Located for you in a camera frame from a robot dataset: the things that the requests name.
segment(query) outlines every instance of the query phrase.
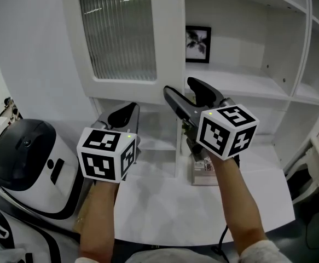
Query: sleeve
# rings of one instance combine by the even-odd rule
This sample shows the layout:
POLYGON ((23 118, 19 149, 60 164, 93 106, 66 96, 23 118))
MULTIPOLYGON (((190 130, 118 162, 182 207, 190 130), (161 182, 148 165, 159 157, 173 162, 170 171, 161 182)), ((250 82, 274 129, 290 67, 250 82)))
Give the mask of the sleeve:
POLYGON ((80 257, 75 261, 75 263, 98 263, 98 262, 86 257, 80 257))
POLYGON ((260 241, 246 248, 241 256, 240 263, 291 263, 271 241, 260 241))

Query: black picture frame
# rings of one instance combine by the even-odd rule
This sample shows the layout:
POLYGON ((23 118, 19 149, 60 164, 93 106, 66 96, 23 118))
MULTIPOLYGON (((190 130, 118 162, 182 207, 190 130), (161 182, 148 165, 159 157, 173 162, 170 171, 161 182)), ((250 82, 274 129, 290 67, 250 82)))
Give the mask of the black picture frame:
MULTIPOLYGON (((206 47, 205 59, 186 58, 186 62, 199 62, 199 63, 208 64, 209 57, 210 57, 210 41, 211 41, 211 31, 212 31, 211 27, 187 25, 186 30, 185 30, 185 35, 186 35, 186 32, 188 30, 206 31, 207 37, 206 37, 206 42, 204 43, 204 45, 206 47)), ((185 42, 185 53, 187 52, 187 47, 188 47, 188 45, 186 45, 186 42, 185 42)))

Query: black and white marker cube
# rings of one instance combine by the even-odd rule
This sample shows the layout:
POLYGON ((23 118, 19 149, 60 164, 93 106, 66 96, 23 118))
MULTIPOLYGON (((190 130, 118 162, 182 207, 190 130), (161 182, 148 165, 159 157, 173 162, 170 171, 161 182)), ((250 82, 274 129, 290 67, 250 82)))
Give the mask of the black and white marker cube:
POLYGON ((136 157, 136 134, 85 128, 77 152, 86 178, 120 183, 136 157))
POLYGON ((232 158, 251 144, 259 120, 243 105, 201 113, 197 142, 222 160, 232 158))

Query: frosted glass panel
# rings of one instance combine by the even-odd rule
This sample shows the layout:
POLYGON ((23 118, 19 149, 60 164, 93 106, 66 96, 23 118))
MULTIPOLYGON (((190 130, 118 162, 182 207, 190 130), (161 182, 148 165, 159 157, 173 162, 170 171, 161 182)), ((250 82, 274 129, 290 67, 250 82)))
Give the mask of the frosted glass panel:
POLYGON ((150 0, 80 0, 95 76, 156 80, 150 0))

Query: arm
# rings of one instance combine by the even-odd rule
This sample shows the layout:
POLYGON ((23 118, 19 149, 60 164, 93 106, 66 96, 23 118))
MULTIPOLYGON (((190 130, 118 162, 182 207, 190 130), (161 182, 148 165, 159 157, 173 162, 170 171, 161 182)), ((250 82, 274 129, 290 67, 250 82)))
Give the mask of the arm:
POLYGON ((239 255, 250 245, 267 239, 259 210, 233 159, 223 161, 209 153, 218 179, 226 223, 239 255))
POLYGON ((119 184, 98 181, 80 238, 80 256, 110 262, 114 246, 114 200, 119 184))

